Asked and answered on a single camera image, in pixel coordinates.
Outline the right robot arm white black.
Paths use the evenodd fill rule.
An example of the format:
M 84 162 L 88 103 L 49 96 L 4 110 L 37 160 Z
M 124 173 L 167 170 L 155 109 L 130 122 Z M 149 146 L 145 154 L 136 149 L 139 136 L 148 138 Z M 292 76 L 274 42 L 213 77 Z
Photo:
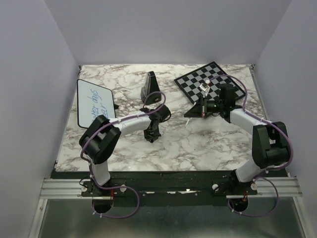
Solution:
M 208 100 L 210 87 L 202 83 L 199 88 L 203 95 L 185 113 L 186 118 L 207 118 L 219 114 L 225 121 L 239 126 L 252 136 L 252 158 L 235 169 L 228 189 L 239 194 L 246 188 L 246 182 L 252 181 L 261 173 L 279 170 L 288 165 L 293 158 L 293 149 L 287 136 L 286 126 L 282 122 L 270 122 L 236 105 L 233 85 L 222 84 L 218 100 Z

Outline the whiteboard with black frame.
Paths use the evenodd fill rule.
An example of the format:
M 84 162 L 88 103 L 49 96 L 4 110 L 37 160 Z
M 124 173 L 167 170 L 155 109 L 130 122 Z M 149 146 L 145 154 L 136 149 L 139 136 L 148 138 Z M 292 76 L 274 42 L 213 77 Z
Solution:
M 88 128 L 97 116 L 115 118 L 114 98 L 110 89 L 77 80 L 77 124 Z

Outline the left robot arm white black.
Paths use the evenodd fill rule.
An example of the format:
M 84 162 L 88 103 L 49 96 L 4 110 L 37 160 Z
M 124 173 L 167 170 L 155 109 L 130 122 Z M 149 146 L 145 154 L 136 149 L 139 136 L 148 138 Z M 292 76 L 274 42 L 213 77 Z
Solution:
M 153 110 L 143 107 L 132 115 L 117 119 L 108 119 L 103 115 L 97 116 L 79 139 L 80 158 L 88 163 L 90 172 L 90 182 L 82 185 L 82 188 L 86 189 L 82 191 L 82 195 L 114 195 L 116 189 L 137 193 L 135 189 L 126 185 L 109 184 L 111 175 L 107 161 L 113 154 L 119 139 L 125 135 L 142 131 L 145 140 L 150 143 L 159 139 L 161 137 L 159 124 L 170 117 L 171 111 L 164 104 Z

